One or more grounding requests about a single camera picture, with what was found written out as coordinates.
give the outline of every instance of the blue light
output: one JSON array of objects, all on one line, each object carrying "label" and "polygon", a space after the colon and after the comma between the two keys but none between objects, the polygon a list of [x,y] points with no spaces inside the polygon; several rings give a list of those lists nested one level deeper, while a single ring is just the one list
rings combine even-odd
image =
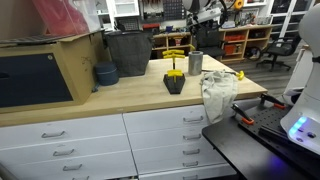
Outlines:
[{"label": "blue light", "polygon": [[305,123],[307,121],[307,118],[306,117],[300,117],[300,119],[298,120],[298,122],[300,122],[300,123]]},{"label": "blue light", "polygon": [[297,132],[296,128],[291,128],[289,131],[290,134],[295,134],[296,132]]},{"label": "blue light", "polygon": [[296,128],[296,129],[299,129],[301,126],[302,126],[302,124],[298,124],[298,123],[295,123],[295,124],[293,125],[293,127]]},{"label": "blue light", "polygon": [[297,130],[307,121],[307,117],[300,117],[299,120],[289,130],[290,134],[295,134]]}]

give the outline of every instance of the white cloth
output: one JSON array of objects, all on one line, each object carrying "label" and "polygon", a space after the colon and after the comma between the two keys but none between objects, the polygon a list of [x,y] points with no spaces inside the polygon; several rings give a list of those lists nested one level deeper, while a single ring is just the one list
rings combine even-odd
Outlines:
[{"label": "white cloth", "polygon": [[204,74],[201,80],[202,98],[209,121],[217,123],[223,119],[223,112],[231,107],[238,94],[238,80],[233,74],[213,71]]}]

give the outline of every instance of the yellow item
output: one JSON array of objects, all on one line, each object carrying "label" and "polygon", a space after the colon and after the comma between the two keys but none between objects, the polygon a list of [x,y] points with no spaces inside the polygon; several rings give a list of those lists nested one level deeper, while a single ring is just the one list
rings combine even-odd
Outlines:
[{"label": "yellow item", "polygon": [[244,78],[244,72],[240,71],[239,73],[236,73],[236,76],[238,77],[238,80],[241,81]]},{"label": "yellow item", "polygon": [[243,7],[243,0],[235,0],[236,2],[233,5],[235,10],[240,10]]},{"label": "yellow item", "polygon": [[185,55],[179,55],[179,54],[173,54],[173,55],[167,55],[167,56],[163,56],[163,58],[165,59],[169,59],[169,58],[185,58]]},{"label": "yellow item", "polygon": [[177,82],[177,76],[183,76],[183,73],[179,69],[168,70],[168,77],[173,77],[173,82]]},{"label": "yellow item", "polygon": [[172,49],[168,51],[163,51],[162,55],[173,55],[173,54],[184,54],[184,50],[177,50],[177,49]]},{"label": "yellow item", "polygon": [[196,48],[192,45],[192,44],[189,44],[190,48],[191,48],[191,51],[195,51]]},{"label": "yellow item", "polygon": [[182,76],[183,73],[180,69],[172,69],[172,70],[168,70],[167,71],[168,76],[172,77],[172,76]]}]

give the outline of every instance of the metal cup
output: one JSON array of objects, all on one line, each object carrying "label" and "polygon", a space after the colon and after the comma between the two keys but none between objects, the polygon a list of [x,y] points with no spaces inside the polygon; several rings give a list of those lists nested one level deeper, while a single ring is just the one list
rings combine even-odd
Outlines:
[{"label": "metal cup", "polygon": [[191,51],[189,52],[189,66],[188,73],[192,76],[201,74],[202,71],[203,52]]}]

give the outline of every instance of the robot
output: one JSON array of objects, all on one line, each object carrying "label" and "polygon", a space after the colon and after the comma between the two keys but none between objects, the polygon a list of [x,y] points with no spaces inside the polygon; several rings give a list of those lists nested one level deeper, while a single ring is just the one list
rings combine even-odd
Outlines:
[{"label": "robot", "polygon": [[183,0],[183,6],[190,12],[187,18],[187,25],[190,27],[204,25],[207,22],[212,23],[213,19],[220,18],[220,25],[215,26],[215,29],[224,24],[227,19],[227,7],[223,0],[219,0],[222,4],[223,11],[220,8],[214,7],[216,0]]},{"label": "robot", "polygon": [[311,8],[300,21],[299,34],[310,46],[313,69],[306,87],[290,112],[281,119],[288,138],[320,155],[320,4]]},{"label": "robot", "polygon": [[[226,17],[226,6],[220,0],[224,11],[213,8],[211,0],[183,0],[183,5],[191,15],[188,25],[196,26],[222,15],[220,25]],[[306,87],[290,112],[280,124],[290,141],[320,155],[320,4],[311,8],[299,24],[299,34],[310,46],[313,53],[313,69]]]}]

